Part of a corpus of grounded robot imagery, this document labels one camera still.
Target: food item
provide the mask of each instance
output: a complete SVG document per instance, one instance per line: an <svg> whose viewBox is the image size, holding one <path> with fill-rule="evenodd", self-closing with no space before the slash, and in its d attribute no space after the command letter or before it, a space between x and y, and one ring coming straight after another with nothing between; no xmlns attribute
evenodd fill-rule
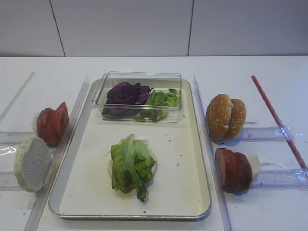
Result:
<svg viewBox="0 0 308 231"><path fill-rule="evenodd" d="M249 189L251 181L261 170L261 164L255 153L245 156L226 148L217 148L215 159L221 185L229 192L237 193Z"/></svg>
<svg viewBox="0 0 308 231"><path fill-rule="evenodd" d="M156 164L146 143L145 140L135 140L135 134L130 134L119 144L111 146L110 152L113 161L112 188L123 193L135 188L137 198L142 202L146 198L145 185L153 178L152 168Z"/></svg>
<svg viewBox="0 0 308 231"><path fill-rule="evenodd" d="M46 144L57 146L68 124L68 120L65 102L60 104L56 110L45 108L37 118L37 134Z"/></svg>
<svg viewBox="0 0 308 231"><path fill-rule="evenodd" d="M14 173L18 184L27 192L38 192L51 162L46 143L39 137L24 140L19 146Z"/></svg>
<svg viewBox="0 0 308 231"><path fill-rule="evenodd" d="M244 126L245 120L245 104L241 100L230 99L227 94L214 97L206 110L209 135L215 140L235 138Z"/></svg>
<svg viewBox="0 0 308 231"><path fill-rule="evenodd" d="M175 107L178 105L177 90L169 89L168 93L163 91L156 92L153 90L150 93L150 97L145 103L145 106L168 106ZM140 115L135 116L136 120L145 121L150 119L152 121L158 121L166 118L169 112L167 109L144 109L140 112Z"/></svg>
<svg viewBox="0 0 308 231"><path fill-rule="evenodd" d="M108 91L106 104L143 105L149 98L149 92L151 92L149 86L142 86L140 83L132 85L128 82L122 82ZM108 118L120 119L134 116L137 112L138 110L134 109L111 106L105 107L102 115Z"/></svg>
<svg viewBox="0 0 308 231"><path fill-rule="evenodd" d="M233 108L231 111L231 118L229 121L229 129L224 135L224 140L232 140L242 130L246 120L246 107L241 100L231 100Z"/></svg>

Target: white table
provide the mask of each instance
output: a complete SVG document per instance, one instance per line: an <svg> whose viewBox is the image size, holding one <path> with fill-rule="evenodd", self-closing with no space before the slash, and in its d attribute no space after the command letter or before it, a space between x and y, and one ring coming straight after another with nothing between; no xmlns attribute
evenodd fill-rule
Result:
<svg viewBox="0 0 308 231"><path fill-rule="evenodd" d="M280 119L295 134L295 144L308 161L308 130L305 86L308 86L307 56L258 57L76 57L76 58L0 58L0 112L20 86L35 71L41 84L65 82L69 107L86 75L97 80L108 71L181 73L191 81L193 74L202 91L203 107L218 93L228 93L246 102L247 120L258 126L275 126L250 76L256 75ZM60 99L51 98L55 107ZM290 153L286 144L270 146L275 153ZM23 191L0 192L1 230L23 230L35 196ZM300 190L249 190L242 196L225 194L231 225L235 231L305 229L308 192ZM39 231L49 230L221 230L218 205L200 222L77 222L56 218L45 207Z"/></svg>

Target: sliced tomato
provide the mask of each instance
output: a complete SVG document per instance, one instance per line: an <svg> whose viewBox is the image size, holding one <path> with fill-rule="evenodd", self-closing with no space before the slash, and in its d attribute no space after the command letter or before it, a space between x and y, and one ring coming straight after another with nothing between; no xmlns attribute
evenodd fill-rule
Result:
<svg viewBox="0 0 308 231"><path fill-rule="evenodd" d="M45 141L45 143L49 144L49 136L47 131L48 120L52 109L47 107L42 110L37 119L37 133L38 137Z"/></svg>
<svg viewBox="0 0 308 231"><path fill-rule="evenodd" d="M59 137L62 136L67 124L68 124L68 111L66 107L66 103L63 102L56 110L54 127L57 135Z"/></svg>
<svg viewBox="0 0 308 231"><path fill-rule="evenodd" d="M56 130L55 130L55 116L56 111L52 110L49 115L48 119L48 125L47 125L47 131L49 136L50 145L57 146L60 138L58 137Z"/></svg>

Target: metal tray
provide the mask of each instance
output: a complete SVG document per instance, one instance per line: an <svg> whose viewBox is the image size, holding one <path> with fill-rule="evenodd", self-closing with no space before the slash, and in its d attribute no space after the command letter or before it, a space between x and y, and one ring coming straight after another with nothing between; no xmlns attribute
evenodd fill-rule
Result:
<svg viewBox="0 0 308 231"><path fill-rule="evenodd" d="M102 120L92 108L99 83L93 83L58 170L49 198L51 212L64 219L205 218L211 197L189 82L182 83L180 121L164 124ZM110 147L131 133L149 141L158 162L146 203L137 199L135 190L115 192L107 171Z"/></svg>

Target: sesame seed bun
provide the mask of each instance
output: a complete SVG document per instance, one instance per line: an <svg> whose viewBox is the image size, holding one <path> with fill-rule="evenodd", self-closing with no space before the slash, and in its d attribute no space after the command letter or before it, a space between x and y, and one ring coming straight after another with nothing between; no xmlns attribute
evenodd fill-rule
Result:
<svg viewBox="0 0 308 231"><path fill-rule="evenodd" d="M227 94L219 94L212 99L206 110L209 135L215 140L223 138L229 129L232 102Z"/></svg>
<svg viewBox="0 0 308 231"><path fill-rule="evenodd" d="M223 137L224 140L234 139L242 130L246 120L246 107L245 103L241 100L231 100L233 104L231 118L229 121L229 130Z"/></svg>

